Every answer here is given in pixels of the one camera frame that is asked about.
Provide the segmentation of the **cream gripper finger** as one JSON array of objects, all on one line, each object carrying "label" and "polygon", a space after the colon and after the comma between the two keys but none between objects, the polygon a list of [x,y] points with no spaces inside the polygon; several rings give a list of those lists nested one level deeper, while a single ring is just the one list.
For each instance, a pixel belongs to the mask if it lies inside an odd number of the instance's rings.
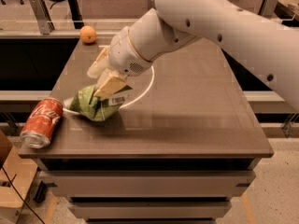
[{"label": "cream gripper finger", "polygon": [[104,47],[93,64],[87,71],[87,76],[91,78],[99,78],[102,72],[109,67],[108,47]]},{"label": "cream gripper finger", "polygon": [[114,93],[120,91],[127,84],[126,76],[118,71],[105,69],[101,76],[98,78],[94,87],[93,96],[106,99]]}]

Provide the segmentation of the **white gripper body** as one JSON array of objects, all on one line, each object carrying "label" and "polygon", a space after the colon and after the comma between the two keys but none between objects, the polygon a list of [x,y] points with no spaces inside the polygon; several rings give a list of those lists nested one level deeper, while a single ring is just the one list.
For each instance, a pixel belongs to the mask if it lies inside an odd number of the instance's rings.
[{"label": "white gripper body", "polygon": [[145,60],[136,51],[128,26],[112,38],[108,56],[110,65],[126,76],[139,76],[152,66],[152,62]]}]

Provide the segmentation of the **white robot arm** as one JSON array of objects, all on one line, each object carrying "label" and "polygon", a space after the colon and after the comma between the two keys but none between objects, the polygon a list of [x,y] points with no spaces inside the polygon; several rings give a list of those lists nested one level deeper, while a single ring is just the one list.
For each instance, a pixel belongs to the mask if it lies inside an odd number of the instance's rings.
[{"label": "white robot arm", "polygon": [[127,78],[150,69],[165,53],[206,38],[221,47],[293,109],[299,108],[299,31],[228,0],[154,0],[99,53],[87,75],[95,94],[108,98]]}]

